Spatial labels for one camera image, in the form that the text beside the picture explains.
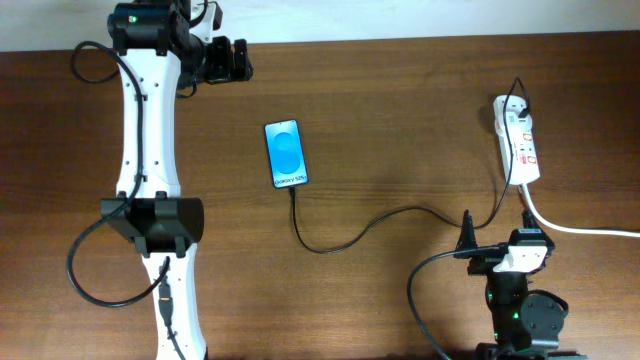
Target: electrical socket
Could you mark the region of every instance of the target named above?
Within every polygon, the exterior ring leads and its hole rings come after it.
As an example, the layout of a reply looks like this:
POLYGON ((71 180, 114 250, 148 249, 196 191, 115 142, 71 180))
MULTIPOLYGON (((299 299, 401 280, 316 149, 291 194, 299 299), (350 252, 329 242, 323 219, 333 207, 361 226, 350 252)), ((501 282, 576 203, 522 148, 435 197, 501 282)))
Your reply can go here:
MULTIPOLYGON (((506 99, 507 96, 502 95, 498 96, 493 102, 493 111, 496 115, 494 125, 500 141, 505 179, 509 177, 509 166, 511 164, 511 151, 509 151, 502 112, 506 99)), ((538 156, 536 155, 533 134, 531 133, 533 119, 530 114, 522 119, 518 117, 526 107, 527 103, 521 97, 509 96, 505 114, 507 117, 507 131, 509 132, 511 146, 515 155, 513 158, 513 171, 509 181, 510 185, 528 184, 540 177, 538 156)))

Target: white cable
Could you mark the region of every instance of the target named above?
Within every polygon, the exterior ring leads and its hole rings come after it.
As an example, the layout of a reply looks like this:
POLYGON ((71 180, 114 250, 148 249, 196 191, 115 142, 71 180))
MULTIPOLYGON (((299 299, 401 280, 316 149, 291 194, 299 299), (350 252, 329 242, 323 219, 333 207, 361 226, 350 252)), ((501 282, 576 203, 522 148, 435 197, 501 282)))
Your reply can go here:
POLYGON ((559 225, 550 223, 549 221, 545 220, 542 216, 540 216, 535 206, 533 206, 533 201, 531 201, 531 195, 529 194, 529 189, 527 188, 527 184, 520 185, 520 192, 524 196, 524 199, 527 202, 527 206, 529 207, 529 211, 531 211, 533 216, 542 224, 554 230, 564 231, 564 232, 569 232, 574 234, 628 236, 628 237, 640 238, 640 233, 637 233, 637 232, 622 231, 622 230, 575 229, 575 228, 567 228, 564 226, 559 226, 559 225))

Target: white wall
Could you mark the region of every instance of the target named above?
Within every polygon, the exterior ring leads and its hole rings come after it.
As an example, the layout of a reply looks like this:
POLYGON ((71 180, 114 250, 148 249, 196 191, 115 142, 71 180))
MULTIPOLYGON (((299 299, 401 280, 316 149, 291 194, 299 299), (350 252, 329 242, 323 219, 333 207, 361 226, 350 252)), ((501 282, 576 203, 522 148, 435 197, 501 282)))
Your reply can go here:
MULTIPOLYGON (((117 0, 0 0, 0 51, 111 45, 117 0)), ((640 0, 220 0, 250 43, 640 29, 640 0)))

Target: smartphone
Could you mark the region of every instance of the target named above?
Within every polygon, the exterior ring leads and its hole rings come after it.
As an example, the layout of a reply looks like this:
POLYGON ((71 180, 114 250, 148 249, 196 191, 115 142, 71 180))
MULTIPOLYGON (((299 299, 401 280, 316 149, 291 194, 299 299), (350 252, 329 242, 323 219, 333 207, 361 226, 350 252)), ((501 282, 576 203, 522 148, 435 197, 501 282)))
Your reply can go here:
POLYGON ((288 120, 267 124, 264 133, 267 137, 273 186, 281 189, 308 183, 298 122, 288 120))

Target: wooden table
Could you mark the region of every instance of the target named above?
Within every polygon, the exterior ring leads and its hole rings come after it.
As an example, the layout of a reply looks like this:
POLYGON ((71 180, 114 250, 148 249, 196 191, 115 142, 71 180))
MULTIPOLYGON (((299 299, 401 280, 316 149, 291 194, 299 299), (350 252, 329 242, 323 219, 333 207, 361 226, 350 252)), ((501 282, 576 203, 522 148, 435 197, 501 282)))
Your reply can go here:
MULTIPOLYGON (((0 349, 3 359, 151 359, 151 299, 119 310, 82 300, 64 262, 113 196, 122 148, 119 81, 88 86, 69 52, 0 55, 0 349)), ((640 33, 458 37, 260 45, 249 83, 202 86, 176 105, 184 196, 205 204, 196 261, 200 324, 215 358, 381 358, 433 354, 407 305, 422 259, 458 230, 423 213, 376 227, 349 251, 306 252, 287 191, 271 185, 263 125, 299 120, 311 183, 304 236, 349 240, 373 217, 421 204, 460 221, 488 216, 504 183, 492 102, 520 75, 532 100, 544 216, 638 228, 640 33)), ((113 66, 97 54, 88 75, 113 66)), ((483 245, 520 226, 515 189, 483 245)), ((558 249, 532 287, 571 304, 562 349, 593 359, 640 353, 640 241, 549 231, 558 249)), ((121 299, 147 285, 132 245, 101 229, 78 253, 79 280, 121 299)), ((483 278, 443 260, 417 279, 425 321, 451 351, 491 342, 483 278)))

